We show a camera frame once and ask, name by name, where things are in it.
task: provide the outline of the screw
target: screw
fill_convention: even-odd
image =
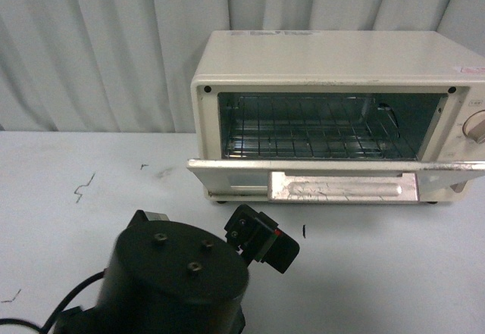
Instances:
[[[168,240],[168,236],[165,233],[156,233],[153,235],[153,242],[157,245],[164,245]]]
[[[212,241],[209,241],[208,239],[204,239],[202,241],[202,249],[204,251],[210,251],[212,250],[212,247],[214,247],[214,243]]]
[[[190,262],[187,264],[187,271],[192,275],[196,275],[202,270],[202,265],[199,262]]]

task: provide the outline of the table surface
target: table surface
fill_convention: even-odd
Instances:
[[[106,267],[137,209],[223,238],[238,204],[205,200],[185,168],[195,156],[193,134],[1,132],[0,317],[42,324]],[[251,204],[301,251],[284,275],[249,267],[244,334],[483,334],[484,191],[478,179],[454,204]],[[100,285],[71,306],[92,307]]]

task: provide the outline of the open oven door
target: open oven door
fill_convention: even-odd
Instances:
[[[446,201],[456,199],[434,193],[443,190],[459,195],[468,180],[485,175],[485,162],[193,159],[187,168],[216,201]]]

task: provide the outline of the power cord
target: power cord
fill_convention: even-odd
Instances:
[[[79,285],[77,285],[74,289],[72,289],[66,297],[59,303],[59,305],[54,309],[52,314],[48,317],[47,321],[45,322],[44,326],[41,328],[34,323],[31,323],[27,320],[17,319],[13,317],[7,317],[5,319],[0,319],[0,325],[18,325],[24,326],[26,328],[30,328],[32,330],[37,331],[40,334],[48,334],[49,330],[54,326],[55,321],[57,320],[58,315],[69,305],[69,303],[87,286],[91,285],[92,283],[102,279],[105,276],[105,272],[98,272],[96,275],[92,275],[91,277],[82,281]]]

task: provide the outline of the sticker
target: sticker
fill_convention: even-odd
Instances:
[[[483,104],[482,99],[474,99],[468,103],[468,107],[479,107]]]
[[[240,31],[227,31],[231,36],[311,36],[319,35],[321,31],[306,31],[306,30],[278,30],[278,31],[266,31],[266,30],[240,30]]]
[[[485,75],[485,67],[454,67],[461,74]]]

